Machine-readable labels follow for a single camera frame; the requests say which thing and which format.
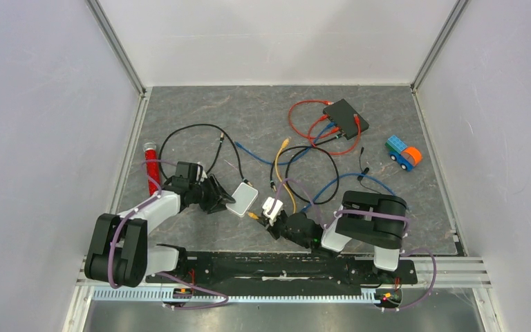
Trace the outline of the black network switch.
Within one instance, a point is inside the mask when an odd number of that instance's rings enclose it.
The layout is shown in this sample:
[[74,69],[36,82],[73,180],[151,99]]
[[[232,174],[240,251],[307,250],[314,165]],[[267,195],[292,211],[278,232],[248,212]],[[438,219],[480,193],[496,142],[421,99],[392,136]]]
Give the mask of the black network switch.
[[322,113],[336,124],[340,133],[347,140],[356,138],[358,134],[368,130],[370,124],[345,99],[336,101],[325,107]]

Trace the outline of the clear plastic box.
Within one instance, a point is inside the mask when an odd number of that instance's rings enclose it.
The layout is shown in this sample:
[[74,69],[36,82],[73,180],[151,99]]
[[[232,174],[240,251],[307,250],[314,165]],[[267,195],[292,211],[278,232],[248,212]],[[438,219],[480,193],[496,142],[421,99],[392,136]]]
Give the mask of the clear plastic box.
[[252,207],[259,195],[259,191],[247,183],[240,183],[232,194],[234,203],[226,203],[225,206],[229,212],[238,217],[243,217]]

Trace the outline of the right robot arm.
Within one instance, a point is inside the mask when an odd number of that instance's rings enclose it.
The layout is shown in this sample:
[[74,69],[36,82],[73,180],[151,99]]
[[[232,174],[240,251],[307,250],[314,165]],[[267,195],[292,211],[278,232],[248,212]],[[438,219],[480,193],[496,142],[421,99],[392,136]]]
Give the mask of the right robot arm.
[[351,190],[344,193],[327,223],[316,222],[305,212],[287,215],[281,201],[273,197],[266,199],[256,220],[274,239],[282,237],[313,253],[335,256],[352,240],[372,245],[372,274],[380,282],[389,282],[400,272],[407,208],[399,196]]

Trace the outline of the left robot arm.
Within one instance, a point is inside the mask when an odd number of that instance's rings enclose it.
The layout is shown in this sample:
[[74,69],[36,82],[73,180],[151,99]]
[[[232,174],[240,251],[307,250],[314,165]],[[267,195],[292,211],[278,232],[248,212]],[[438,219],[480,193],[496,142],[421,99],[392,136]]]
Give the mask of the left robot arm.
[[189,264],[181,259],[186,250],[172,245],[151,248],[149,234],[191,205],[212,214],[236,200],[202,165],[178,162],[175,166],[174,175],[164,185],[153,182],[156,188],[149,198],[131,209],[97,218],[84,264],[87,279],[112,288],[134,288],[156,273],[173,282],[187,278]]

